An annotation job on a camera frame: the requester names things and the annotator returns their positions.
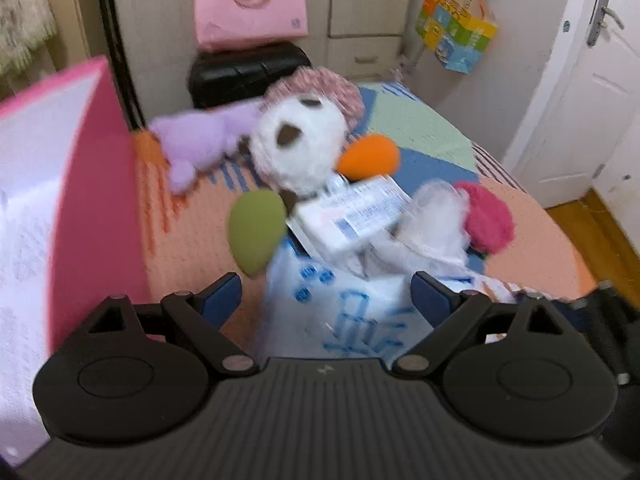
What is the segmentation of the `cream knitted cardigan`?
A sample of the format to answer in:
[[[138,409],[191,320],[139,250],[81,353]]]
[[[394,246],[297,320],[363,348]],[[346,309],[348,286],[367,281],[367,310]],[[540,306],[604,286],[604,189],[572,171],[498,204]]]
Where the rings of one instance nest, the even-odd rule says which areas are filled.
[[[1,75],[24,72],[55,35],[49,0],[1,0]]]

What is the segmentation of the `red strawberry plush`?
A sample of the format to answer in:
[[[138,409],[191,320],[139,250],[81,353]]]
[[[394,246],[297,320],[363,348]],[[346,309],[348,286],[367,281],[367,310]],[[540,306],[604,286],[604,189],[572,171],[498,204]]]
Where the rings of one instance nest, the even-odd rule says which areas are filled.
[[[458,182],[454,188],[469,196],[464,228],[474,250],[484,255],[505,250],[515,233],[514,220],[506,203],[477,183]]]

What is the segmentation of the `beige wardrobe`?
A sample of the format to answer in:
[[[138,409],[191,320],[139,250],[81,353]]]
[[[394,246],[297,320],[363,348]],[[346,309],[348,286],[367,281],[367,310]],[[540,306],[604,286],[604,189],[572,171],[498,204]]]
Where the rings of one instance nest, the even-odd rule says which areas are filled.
[[[350,80],[396,65],[409,0],[101,0],[128,117],[239,99],[295,64]]]

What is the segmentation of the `pink floral fabric hat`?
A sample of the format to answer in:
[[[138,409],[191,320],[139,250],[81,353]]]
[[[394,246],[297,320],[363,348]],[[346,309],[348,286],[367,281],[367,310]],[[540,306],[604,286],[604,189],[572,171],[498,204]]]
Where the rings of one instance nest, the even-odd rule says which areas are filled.
[[[349,132],[354,131],[366,111],[356,84],[326,67],[309,66],[299,66],[291,76],[270,84],[262,100],[262,110],[294,94],[312,94],[331,100],[343,113]]]

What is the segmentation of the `colourful patchwork table cover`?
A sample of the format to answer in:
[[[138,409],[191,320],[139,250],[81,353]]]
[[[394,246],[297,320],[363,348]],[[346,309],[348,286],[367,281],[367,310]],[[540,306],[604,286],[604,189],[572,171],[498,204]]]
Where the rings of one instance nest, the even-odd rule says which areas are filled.
[[[397,158],[396,182],[408,193],[442,179],[470,196],[468,265],[480,290],[510,300],[520,288],[576,299],[593,289],[585,261],[559,226],[488,151],[462,134],[402,84],[353,84],[326,68],[276,82],[269,103],[314,91],[332,99],[352,128],[349,160]],[[238,196],[262,182],[236,155],[198,178],[185,196],[169,189],[169,165],[152,132],[134,135],[146,276],[151,295],[197,289],[235,270],[226,222]]]

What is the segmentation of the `pink paper shopping bag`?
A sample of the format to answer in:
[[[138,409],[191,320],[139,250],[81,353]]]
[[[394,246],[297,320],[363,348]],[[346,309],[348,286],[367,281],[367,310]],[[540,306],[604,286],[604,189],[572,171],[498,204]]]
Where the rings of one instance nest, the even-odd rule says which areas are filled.
[[[194,0],[201,51],[243,50],[308,35],[306,0]]]

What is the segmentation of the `purple plush toy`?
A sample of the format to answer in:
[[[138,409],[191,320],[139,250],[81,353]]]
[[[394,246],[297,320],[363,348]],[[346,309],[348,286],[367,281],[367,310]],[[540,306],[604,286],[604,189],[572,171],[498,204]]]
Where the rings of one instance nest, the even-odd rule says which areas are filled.
[[[168,162],[171,194],[186,194],[200,174],[235,154],[262,117],[261,106],[262,99],[250,99],[152,119],[148,129]]]

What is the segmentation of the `white plastic bag blue print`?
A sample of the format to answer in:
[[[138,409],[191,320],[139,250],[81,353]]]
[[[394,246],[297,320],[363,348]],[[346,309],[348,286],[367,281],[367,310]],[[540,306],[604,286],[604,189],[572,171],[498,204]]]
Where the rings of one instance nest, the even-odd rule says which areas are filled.
[[[471,268],[469,196],[429,180],[409,197],[397,223],[371,240],[362,275],[311,257],[294,236],[278,248],[267,269],[258,356],[390,362],[433,329],[410,297],[420,271],[454,292],[513,301],[509,284]]]

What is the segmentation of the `black suitcase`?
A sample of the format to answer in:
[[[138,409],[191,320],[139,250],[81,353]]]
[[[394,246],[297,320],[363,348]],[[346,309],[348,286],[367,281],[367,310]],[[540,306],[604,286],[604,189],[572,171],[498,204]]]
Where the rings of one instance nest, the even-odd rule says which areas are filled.
[[[262,96],[300,66],[310,67],[310,59],[289,41],[248,50],[201,52],[191,65],[186,88],[193,107],[208,110]]]

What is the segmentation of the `white paper packet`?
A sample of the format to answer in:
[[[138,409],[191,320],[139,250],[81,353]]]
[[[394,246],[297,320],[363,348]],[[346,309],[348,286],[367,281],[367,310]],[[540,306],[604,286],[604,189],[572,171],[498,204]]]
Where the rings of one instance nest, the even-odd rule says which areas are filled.
[[[389,230],[409,202],[391,177],[377,176],[298,203],[286,224],[311,257],[333,262]]]

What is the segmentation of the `white panda plush toy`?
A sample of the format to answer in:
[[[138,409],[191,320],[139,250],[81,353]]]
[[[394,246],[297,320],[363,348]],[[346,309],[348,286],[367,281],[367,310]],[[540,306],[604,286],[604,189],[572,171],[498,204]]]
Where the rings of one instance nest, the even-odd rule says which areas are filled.
[[[347,143],[347,133],[343,113],[322,96],[290,96],[262,114],[247,147],[258,176],[267,186],[237,200],[228,218],[230,252],[245,274],[262,272],[285,235],[293,235],[286,222],[298,203],[331,195],[363,180],[392,175],[390,169],[341,169],[340,162],[358,148]],[[358,252],[333,262],[319,260],[362,275],[371,240],[387,232],[372,237]]]

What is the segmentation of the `colourful hanging gift bag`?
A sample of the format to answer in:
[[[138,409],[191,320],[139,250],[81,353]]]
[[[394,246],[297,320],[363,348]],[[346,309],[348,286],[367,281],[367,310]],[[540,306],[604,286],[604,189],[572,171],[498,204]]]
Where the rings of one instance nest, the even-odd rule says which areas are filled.
[[[416,33],[450,72],[469,74],[498,32],[487,0],[423,0]]]

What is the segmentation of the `pink cardboard storage box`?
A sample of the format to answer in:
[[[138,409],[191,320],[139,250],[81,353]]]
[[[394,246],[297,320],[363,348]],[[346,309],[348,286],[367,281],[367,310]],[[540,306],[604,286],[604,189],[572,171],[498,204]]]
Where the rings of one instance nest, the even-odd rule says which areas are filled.
[[[150,296],[136,149],[105,58],[1,105],[1,459],[47,442],[35,376],[110,295]]]

